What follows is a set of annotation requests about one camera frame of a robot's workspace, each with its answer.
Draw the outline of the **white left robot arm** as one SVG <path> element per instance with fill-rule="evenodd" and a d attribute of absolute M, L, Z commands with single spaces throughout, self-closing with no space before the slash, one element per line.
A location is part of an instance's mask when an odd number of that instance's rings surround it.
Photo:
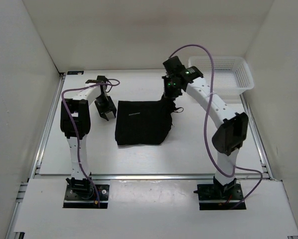
<path fill-rule="evenodd" d="M 87 136 L 91 129 L 90 106 L 94 104 L 100 118 L 116 117 L 117 108 L 108 95 L 108 87 L 120 81 L 98 76 L 87 80 L 85 86 L 64 90 L 61 93 L 60 129 L 70 148 L 72 174 L 67 179 L 71 190 L 82 199 L 89 199 L 96 193 L 87 159 Z"/>

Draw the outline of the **black shorts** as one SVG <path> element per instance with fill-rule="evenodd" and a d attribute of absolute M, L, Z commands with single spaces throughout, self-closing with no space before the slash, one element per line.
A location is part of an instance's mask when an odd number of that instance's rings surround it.
<path fill-rule="evenodd" d="M 160 145 L 172 127 L 172 113 L 183 112 L 174 99 L 119 101 L 115 128 L 118 146 Z"/>

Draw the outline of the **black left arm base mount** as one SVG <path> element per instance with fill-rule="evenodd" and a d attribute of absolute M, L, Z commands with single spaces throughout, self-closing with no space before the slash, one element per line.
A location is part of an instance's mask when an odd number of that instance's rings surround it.
<path fill-rule="evenodd" d="M 63 208 L 67 209 L 107 209 L 110 185 L 91 185 L 87 179 L 76 180 L 66 178 L 66 191 L 64 195 Z"/>

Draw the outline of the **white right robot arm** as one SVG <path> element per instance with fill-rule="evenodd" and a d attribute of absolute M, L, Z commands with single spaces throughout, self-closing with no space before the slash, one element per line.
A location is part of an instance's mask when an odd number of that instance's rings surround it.
<path fill-rule="evenodd" d="M 212 137 L 217 150 L 217 160 L 212 160 L 217 170 L 213 193 L 225 199 L 236 184 L 236 159 L 247 136 L 248 116 L 229 108 L 214 92 L 213 83 L 207 83 L 197 67 L 186 68 L 177 56 L 168 58 L 163 65 L 166 70 L 163 96 L 174 100 L 186 92 L 206 111 L 205 119 L 212 119 L 217 128 Z"/>

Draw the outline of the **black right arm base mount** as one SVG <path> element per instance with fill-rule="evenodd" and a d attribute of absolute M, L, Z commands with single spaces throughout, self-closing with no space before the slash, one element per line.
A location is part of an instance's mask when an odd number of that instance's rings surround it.
<path fill-rule="evenodd" d="M 213 177 L 213 183 L 197 184 L 197 189 L 193 192 L 198 195 L 201 211 L 246 209 L 246 204 L 243 201 L 243 191 L 241 185 L 236 182 L 236 178 L 223 186 Z"/>

